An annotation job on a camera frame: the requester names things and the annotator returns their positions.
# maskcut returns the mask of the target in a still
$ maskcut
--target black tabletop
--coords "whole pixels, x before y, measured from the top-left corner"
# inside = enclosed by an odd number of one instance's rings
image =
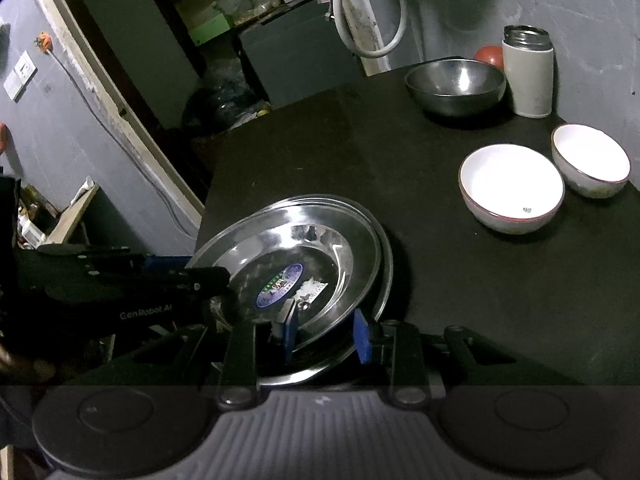
[[[497,142],[550,158],[558,117],[500,108],[437,123],[400,69],[300,101],[225,134],[198,247],[276,200],[338,194],[368,208],[392,241],[389,317],[422,332],[465,325],[589,384],[640,384],[640,192],[608,200],[567,189],[552,222],[520,237],[482,226],[457,172]]]

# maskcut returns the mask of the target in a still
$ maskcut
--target wall outlet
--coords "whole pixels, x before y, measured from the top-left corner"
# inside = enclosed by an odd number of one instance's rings
[[[4,80],[4,90],[11,100],[15,101],[35,72],[36,66],[25,50],[18,63],[15,64],[14,69],[9,72],[9,75]]]
[[[33,64],[26,50],[20,56],[18,63],[15,64],[14,72],[17,73],[23,85],[26,85],[34,72],[36,72],[36,66]]]

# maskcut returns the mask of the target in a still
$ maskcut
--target blue oval sticker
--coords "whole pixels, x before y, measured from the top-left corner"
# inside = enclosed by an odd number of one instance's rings
[[[298,282],[304,269],[302,264],[291,264],[277,273],[258,293],[255,307],[267,308],[280,300]]]

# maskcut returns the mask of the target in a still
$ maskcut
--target orange plug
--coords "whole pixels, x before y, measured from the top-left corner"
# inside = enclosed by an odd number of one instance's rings
[[[53,40],[46,32],[41,32],[34,43],[41,52],[51,52],[53,50]]]

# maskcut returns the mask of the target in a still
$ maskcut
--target sticker label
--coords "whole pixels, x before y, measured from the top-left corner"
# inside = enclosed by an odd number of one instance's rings
[[[302,264],[291,264],[281,270],[262,288],[255,300],[255,307],[267,308],[280,300],[298,282],[304,269]]]
[[[327,285],[328,283],[323,283],[313,278],[306,280],[293,295],[293,301],[296,303],[296,307],[299,310],[308,309]]]

